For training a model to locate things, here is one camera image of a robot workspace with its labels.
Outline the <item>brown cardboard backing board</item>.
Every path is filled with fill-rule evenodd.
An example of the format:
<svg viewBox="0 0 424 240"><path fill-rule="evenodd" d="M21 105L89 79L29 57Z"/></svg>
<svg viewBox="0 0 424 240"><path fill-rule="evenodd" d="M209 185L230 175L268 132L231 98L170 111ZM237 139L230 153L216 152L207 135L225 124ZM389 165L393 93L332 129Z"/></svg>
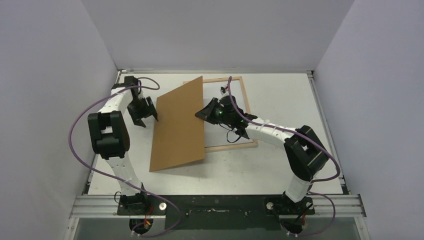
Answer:
<svg viewBox="0 0 424 240"><path fill-rule="evenodd" d="M197 77L156 100L150 172L161 171L205 158L204 121L195 113L204 107L203 77Z"/></svg>

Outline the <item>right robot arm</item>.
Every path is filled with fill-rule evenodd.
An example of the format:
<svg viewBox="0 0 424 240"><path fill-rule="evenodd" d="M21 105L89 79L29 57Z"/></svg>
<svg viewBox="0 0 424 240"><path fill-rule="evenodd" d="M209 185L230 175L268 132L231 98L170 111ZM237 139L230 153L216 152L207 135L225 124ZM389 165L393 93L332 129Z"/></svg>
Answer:
<svg viewBox="0 0 424 240"><path fill-rule="evenodd" d="M283 127L244 112L236 99L226 95L214 97L195 116L212 125L225 125L241 138L262 141L285 151L292 178L281 197L281 208L290 215L307 210L311 200L307 193L317 173L329 156L311 127Z"/></svg>

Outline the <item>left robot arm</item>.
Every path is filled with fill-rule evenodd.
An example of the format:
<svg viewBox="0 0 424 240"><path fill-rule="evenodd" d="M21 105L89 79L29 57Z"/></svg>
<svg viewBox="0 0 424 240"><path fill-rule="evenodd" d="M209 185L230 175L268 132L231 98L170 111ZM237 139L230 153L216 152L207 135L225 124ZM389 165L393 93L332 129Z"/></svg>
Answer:
<svg viewBox="0 0 424 240"><path fill-rule="evenodd" d="M120 186L118 215L144 215L153 209L130 161L130 136L124 120L129 112L135 126L145 127L144 119L158 119L152 99L143 95L142 78L124 77L112 86L110 98L96 113L87 117L93 151L104 159Z"/></svg>

